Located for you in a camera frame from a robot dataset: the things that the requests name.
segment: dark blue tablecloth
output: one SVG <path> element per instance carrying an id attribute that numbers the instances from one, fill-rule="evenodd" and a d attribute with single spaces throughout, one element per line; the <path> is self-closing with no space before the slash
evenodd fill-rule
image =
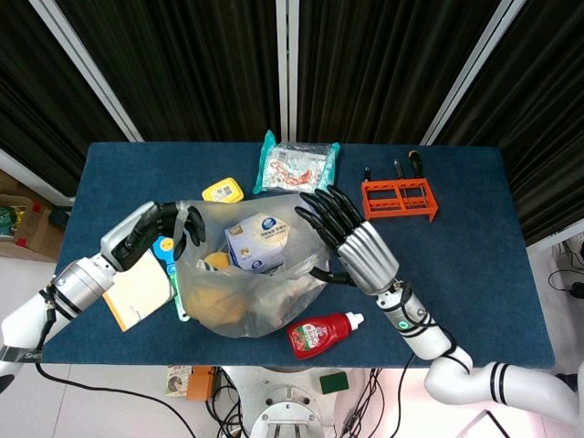
<path id="1" fill-rule="evenodd" d="M 89 156 L 57 270 L 99 251 L 99 239 L 149 200 L 200 199 L 201 191 L 233 176 L 251 197 L 259 143 L 97 143 Z M 360 181 L 393 179 L 393 159 L 411 171 L 411 147 L 344 144 L 337 185 L 360 205 Z M 430 146 L 424 172 L 439 211 L 430 224 L 413 216 L 374 221 L 401 264 L 400 278 L 473 357 L 528 367 L 553 365 L 553 354 L 505 169 L 496 148 Z M 122 333 L 101 299 L 46 346 L 47 362 L 264 366 L 402 366 L 410 351 L 374 299 L 350 287 L 328 286 L 300 316 L 362 312 L 365 322 L 328 352 L 296 360 L 286 333 L 228 339 L 196 321 L 180 322 L 173 303 Z"/>

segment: robotic hand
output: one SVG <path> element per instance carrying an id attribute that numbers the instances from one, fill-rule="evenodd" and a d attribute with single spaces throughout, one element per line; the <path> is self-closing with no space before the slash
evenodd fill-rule
<path id="1" fill-rule="evenodd" d="M 296 211 L 339 257 L 355 285 L 377 296 L 378 307 L 412 351 L 421 359 L 433 360 L 424 382 L 430 395 L 447 404 L 493 400 L 578 427 L 578 437 L 584 437 L 584 416 L 579 414 L 584 391 L 579 401 L 551 374 L 501 362 L 474 370 L 471 357 L 434 321 L 410 283 L 395 279 L 399 264 L 373 226 L 363 220 L 345 193 L 333 186 L 328 191 L 301 194 L 318 215 L 301 207 Z M 584 382 L 584 363 L 579 381 Z"/>
<path id="2" fill-rule="evenodd" d="M 178 213 L 177 203 L 142 205 L 101 238 L 98 254 L 67 266 L 6 317 L 2 322 L 5 345 L 0 349 L 0 392 L 14 380 L 23 363 L 41 361 L 43 342 L 101 297 L 113 285 L 117 272 L 134 266 L 159 235 L 172 237 Z M 186 214 L 184 228 L 199 245 L 205 240 L 203 219 L 192 206 Z M 183 253 L 186 238 L 183 234 L 174 249 L 176 260 Z"/>

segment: orange plastic holder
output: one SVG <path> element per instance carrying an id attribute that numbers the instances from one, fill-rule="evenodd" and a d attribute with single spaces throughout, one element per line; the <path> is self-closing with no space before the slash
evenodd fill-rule
<path id="1" fill-rule="evenodd" d="M 381 217 L 428 214 L 431 222 L 438 211 L 438 204 L 425 178 L 364 181 L 361 192 L 363 211 L 368 221 Z M 381 192 L 389 197 L 381 197 Z"/>

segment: transparent plastic bag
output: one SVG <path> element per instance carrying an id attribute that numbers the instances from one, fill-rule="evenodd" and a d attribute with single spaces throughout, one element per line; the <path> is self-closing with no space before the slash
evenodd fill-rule
<path id="1" fill-rule="evenodd" d="M 309 192 L 326 190 L 335 182 L 338 143 L 278 143 L 266 133 L 254 193 L 265 191 Z"/>
<path id="2" fill-rule="evenodd" d="M 187 314 L 208 329 L 230 338 L 265 336 L 297 317 L 326 285 L 309 274 L 314 266 L 328 270 L 329 253 L 317 233 L 294 211 L 297 205 L 310 208 L 297 194 L 241 203 L 182 203 L 175 244 L 183 235 L 190 205 L 201 213 L 206 239 L 198 247 L 186 239 L 176 262 L 179 291 Z M 225 229 L 257 213 L 273 215 L 289 226 L 282 266 L 272 274 L 255 274 L 236 266 L 219 271 L 197 267 L 207 255 L 225 250 Z"/>

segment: red ketchup bottle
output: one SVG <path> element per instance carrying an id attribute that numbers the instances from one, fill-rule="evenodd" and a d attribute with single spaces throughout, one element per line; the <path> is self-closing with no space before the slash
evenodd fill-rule
<path id="1" fill-rule="evenodd" d="M 363 315 L 353 312 L 308 318 L 288 327 L 288 339 L 298 359 L 309 359 L 345 339 L 361 322 Z"/>

